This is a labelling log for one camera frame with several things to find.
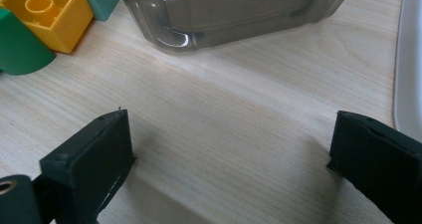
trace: transparent plastic container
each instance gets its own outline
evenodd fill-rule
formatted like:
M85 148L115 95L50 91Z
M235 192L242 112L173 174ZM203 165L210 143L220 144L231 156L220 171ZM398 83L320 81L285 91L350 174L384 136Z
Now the transparent plastic container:
M330 16L343 0L124 0L144 37L166 50L202 48Z

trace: yellow toy block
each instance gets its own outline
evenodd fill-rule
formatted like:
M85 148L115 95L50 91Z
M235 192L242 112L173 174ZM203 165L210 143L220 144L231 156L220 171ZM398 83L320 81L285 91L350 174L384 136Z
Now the yellow toy block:
M50 49L70 53L93 11L87 0L0 0Z

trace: green cylinder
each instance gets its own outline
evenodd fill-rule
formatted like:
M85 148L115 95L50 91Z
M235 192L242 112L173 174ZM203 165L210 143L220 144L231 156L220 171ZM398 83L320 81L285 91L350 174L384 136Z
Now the green cylinder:
M56 55L11 11L0 8L0 72L30 74L55 58Z

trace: wooden table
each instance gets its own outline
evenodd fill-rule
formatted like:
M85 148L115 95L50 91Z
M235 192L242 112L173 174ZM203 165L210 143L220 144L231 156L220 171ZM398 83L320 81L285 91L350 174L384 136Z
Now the wooden table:
M120 1L71 55L0 75L0 176L128 109L138 160L106 223L389 223L325 165L336 112L393 125L401 0L188 54L148 43Z

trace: black object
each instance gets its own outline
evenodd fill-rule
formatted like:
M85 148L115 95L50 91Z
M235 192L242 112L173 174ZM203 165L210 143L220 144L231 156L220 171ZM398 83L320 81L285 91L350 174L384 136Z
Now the black object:
M95 224L134 161L127 111L102 115L42 158L34 181L0 179L0 223Z
M394 223L422 223L422 143L364 115L338 112L328 167Z

